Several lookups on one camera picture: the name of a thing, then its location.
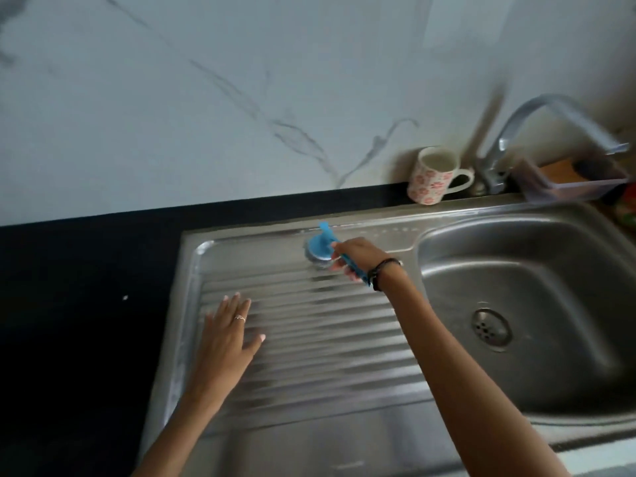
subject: chrome faucet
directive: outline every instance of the chrome faucet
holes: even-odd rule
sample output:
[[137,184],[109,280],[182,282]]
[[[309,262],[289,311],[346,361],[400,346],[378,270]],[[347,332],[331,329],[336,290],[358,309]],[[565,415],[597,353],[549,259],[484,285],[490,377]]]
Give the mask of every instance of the chrome faucet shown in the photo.
[[498,194],[505,189],[505,177],[497,170],[497,164],[505,156],[510,142],[519,132],[525,120],[537,109],[546,106],[557,116],[570,121],[581,129],[592,142],[596,143],[606,154],[627,152],[629,143],[620,143],[605,128],[594,122],[585,110],[566,95],[545,93],[531,98],[510,116],[492,147],[483,159],[477,159],[475,171],[485,184],[488,194]]

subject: clear plastic tray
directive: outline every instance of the clear plastic tray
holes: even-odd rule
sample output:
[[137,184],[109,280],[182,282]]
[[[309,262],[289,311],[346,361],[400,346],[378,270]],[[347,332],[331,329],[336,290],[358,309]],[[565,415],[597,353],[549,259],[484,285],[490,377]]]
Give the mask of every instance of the clear plastic tray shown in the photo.
[[598,199],[629,179],[628,174],[608,156],[581,159],[574,166],[577,172],[591,180],[584,183],[553,183],[527,158],[520,159],[510,174],[528,202],[533,204]]

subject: mug rim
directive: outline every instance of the mug rim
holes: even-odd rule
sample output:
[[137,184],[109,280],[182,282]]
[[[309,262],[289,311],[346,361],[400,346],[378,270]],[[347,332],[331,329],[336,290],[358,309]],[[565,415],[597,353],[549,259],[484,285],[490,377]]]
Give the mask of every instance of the mug rim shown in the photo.
[[[432,154],[434,154],[436,152],[442,152],[442,153],[446,153],[446,154],[449,154],[450,156],[452,156],[452,160],[453,160],[455,165],[453,166],[453,168],[451,170],[437,170],[437,169],[434,169],[433,167],[428,166],[424,162],[424,158],[426,156],[432,155]],[[428,147],[423,147],[417,153],[417,161],[420,164],[422,164],[425,168],[434,170],[435,172],[439,172],[441,174],[444,174],[445,172],[455,172],[461,166],[461,163],[460,163],[460,160],[459,160],[459,156],[455,152],[453,152],[450,149],[444,147],[443,145],[430,145]]]

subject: black countertop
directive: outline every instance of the black countertop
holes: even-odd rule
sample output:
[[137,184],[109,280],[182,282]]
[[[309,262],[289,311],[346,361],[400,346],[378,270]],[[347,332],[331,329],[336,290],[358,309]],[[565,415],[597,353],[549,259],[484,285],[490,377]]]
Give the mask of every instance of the black countertop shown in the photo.
[[0,228],[0,474],[131,473],[182,232],[409,203],[403,183]]

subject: blue scrub brush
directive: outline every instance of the blue scrub brush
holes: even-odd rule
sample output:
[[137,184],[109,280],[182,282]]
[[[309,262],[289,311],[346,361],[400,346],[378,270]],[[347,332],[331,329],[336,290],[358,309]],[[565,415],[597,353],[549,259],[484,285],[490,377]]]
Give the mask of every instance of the blue scrub brush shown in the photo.
[[[320,223],[318,227],[321,229],[322,233],[306,241],[305,257],[317,266],[328,268],[333,263],[333,260],[331,259],[331,255],[333,254],[331,243],[334,241],[340,242],[340,240],[338,240],[333,231],[331,231],[329,224]],[[366,273],[358,268],[357,264],[355,264],[349,256],[341,254],[340,257],[345,261],[346,265],[354,270],[355,274],[358,275],[358,277],[364,281],[367,286],[369,286],[369,280],[366,277]]]

